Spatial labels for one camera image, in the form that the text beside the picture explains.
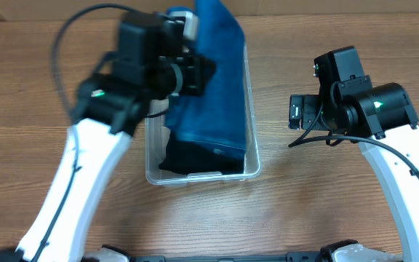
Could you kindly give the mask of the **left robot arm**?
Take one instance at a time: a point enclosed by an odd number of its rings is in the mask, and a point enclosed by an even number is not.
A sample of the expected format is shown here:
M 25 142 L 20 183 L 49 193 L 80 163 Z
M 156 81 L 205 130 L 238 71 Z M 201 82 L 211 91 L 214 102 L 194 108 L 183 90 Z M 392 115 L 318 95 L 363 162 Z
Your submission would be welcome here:
M 118 47 L 78 89 L 60 165 L 36 220 L 0 261 L 129 261 L 114 247 L 87 252 L 92 218 L 110 177 L 153 100 L 201 95 L 215 64 L 188 49 L 198 17 L 189 11 L 145 13 L 125 7 Z

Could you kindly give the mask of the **blue denim jeans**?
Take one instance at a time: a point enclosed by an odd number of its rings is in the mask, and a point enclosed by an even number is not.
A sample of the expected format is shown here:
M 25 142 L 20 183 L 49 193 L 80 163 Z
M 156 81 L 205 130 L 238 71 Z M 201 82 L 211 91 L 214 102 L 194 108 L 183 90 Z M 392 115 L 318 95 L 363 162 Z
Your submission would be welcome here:
M 213 154 L 242 159 L 247 150 L 244 101 L 244 32 L 220 0 L 196 0 L 197 54 L 216 64 L 200 97 L 172 99 L 165 125 L 175 140 Z

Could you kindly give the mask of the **black cloth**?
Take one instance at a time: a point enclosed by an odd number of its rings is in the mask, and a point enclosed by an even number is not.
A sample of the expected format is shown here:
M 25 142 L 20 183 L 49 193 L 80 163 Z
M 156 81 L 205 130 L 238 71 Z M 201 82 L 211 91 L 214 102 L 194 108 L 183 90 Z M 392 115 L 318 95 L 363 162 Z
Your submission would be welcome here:
M 166 156 L 159 164 L 160 170 L 180 175 L 200 172 L 241 173 L 244 170 L 244 152 L 235 154 L 225 148 L 209 148 L 194 142 L 180 141 L 173 132 L 169 135 Z

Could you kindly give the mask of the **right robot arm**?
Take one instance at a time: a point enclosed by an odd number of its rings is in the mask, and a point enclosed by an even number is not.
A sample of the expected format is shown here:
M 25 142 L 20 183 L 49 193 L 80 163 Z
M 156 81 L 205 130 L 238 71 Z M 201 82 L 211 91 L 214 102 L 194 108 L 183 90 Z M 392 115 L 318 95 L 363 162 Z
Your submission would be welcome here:
M 316 95 L 292 95 L 289 128 L 303 130 L 290 146 L 349 141 L 359 146 L 380 183 L 395 221 L 402 254 L 347 239 L 324 246 L 318 261 L 419 261 L 419 118 L 402 85 L 378 87 L 364 72 L 355 47 L 314 59 Z

